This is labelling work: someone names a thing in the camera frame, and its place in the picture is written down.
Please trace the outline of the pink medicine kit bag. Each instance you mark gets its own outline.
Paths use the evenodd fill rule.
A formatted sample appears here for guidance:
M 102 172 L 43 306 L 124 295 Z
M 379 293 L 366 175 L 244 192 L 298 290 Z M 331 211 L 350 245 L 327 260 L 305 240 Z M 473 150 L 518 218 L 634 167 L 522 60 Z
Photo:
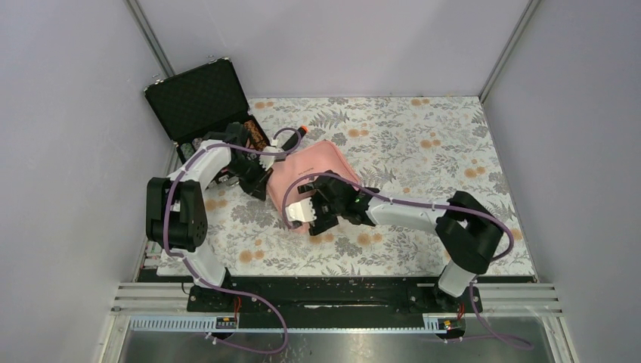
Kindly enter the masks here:
M 283 221 L 285 218 L 282 209 L 286 190 L 304 175 L 331 171 L 352 182 L 361 183 L 361 179 L 340 149 L 328 140 L 318 141 L 288 155 L 284 161 L 276 162 L 272 170 L 267 183 L 267 193 Z

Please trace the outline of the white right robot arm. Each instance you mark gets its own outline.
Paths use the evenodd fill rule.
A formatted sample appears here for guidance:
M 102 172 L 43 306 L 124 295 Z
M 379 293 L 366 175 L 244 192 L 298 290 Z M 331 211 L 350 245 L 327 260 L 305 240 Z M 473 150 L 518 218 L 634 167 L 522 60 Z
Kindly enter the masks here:
M 283 216 L 292 227 L 308 225 L 316 235 L 344 219 L 353 225 L 396 226 L 433 231 L 450 256 L 433 292 L 440 310 L 451 312 L 476 277 L 487 272 L 499 242 L 509 229 L 471 194 L 457 191 L 443 203 L 404 200 L 349 181 L 334 172 L 305 175 L 287 189 L 303 199 L 283 202 Z

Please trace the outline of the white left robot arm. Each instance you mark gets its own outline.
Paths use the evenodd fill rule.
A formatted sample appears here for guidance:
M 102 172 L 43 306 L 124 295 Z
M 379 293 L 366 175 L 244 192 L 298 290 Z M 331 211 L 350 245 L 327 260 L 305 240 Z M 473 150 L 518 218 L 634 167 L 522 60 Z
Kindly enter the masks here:
M 194 283 L 208 288 L 205 299 L 218 311 L 232 306 L 235 292 L 224 284 L 228 269 L 206 245 L 209 224 L 204 191 L 217 175 L 227 172 L 238 178 L 246 193 L 266 198 L 266 181 L 281 149 L 274 139 L 252 147 L 250 136 L 239 123 L 224 132 L 210 132 L 179 169 L 147 183 L 147 238 L 185 264 Z

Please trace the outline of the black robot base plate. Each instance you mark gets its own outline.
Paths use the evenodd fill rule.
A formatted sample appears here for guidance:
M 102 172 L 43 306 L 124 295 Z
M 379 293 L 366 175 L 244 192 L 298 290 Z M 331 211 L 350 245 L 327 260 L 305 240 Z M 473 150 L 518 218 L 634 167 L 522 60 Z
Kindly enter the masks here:
M 189 312 L 229 313 L 240 327 L 289 329 L 422 328 L 424 315 L 455 319 L 482 312 L 478 288 L 459 298 L 439 293 L 436 278 L 239 277 L 225 292 L 193 286 Z

